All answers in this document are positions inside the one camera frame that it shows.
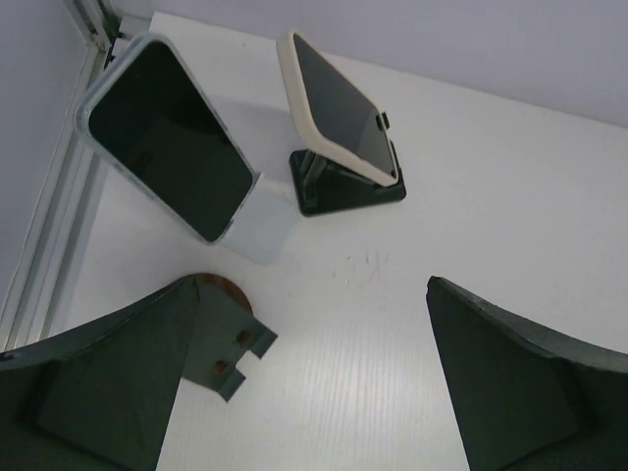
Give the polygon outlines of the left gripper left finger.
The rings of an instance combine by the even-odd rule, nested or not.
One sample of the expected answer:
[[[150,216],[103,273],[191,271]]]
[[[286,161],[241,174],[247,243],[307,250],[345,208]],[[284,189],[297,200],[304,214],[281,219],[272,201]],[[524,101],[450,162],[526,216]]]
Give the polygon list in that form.
[[[155,469],[198,312],[184,278],[2,352],[2,469]]]

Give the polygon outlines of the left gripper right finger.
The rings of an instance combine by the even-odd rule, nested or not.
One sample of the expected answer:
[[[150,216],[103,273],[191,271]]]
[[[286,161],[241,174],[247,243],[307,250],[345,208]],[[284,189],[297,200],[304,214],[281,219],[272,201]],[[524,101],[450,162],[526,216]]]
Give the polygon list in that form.
[[[627,356],[433,277],[427,306],[473,470],[624,470]]]

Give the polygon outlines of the phone with cream case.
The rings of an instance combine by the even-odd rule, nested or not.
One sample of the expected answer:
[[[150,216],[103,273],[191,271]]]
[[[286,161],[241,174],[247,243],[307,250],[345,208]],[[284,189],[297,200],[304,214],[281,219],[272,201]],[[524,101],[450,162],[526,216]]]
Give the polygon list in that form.
[[[292,30],[276,42],[288,106],[307,148],[380,186],[399,180],[383,113],[309,40]]]

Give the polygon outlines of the phone with clear blue case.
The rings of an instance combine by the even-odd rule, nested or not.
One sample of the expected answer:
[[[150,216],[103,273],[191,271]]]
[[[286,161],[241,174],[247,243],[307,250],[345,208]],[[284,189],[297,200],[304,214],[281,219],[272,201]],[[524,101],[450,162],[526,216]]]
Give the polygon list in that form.
[[[181,53],[137,35],[88,88],[78,133],[129,182],[200,240],[215,244],[257,183]]]

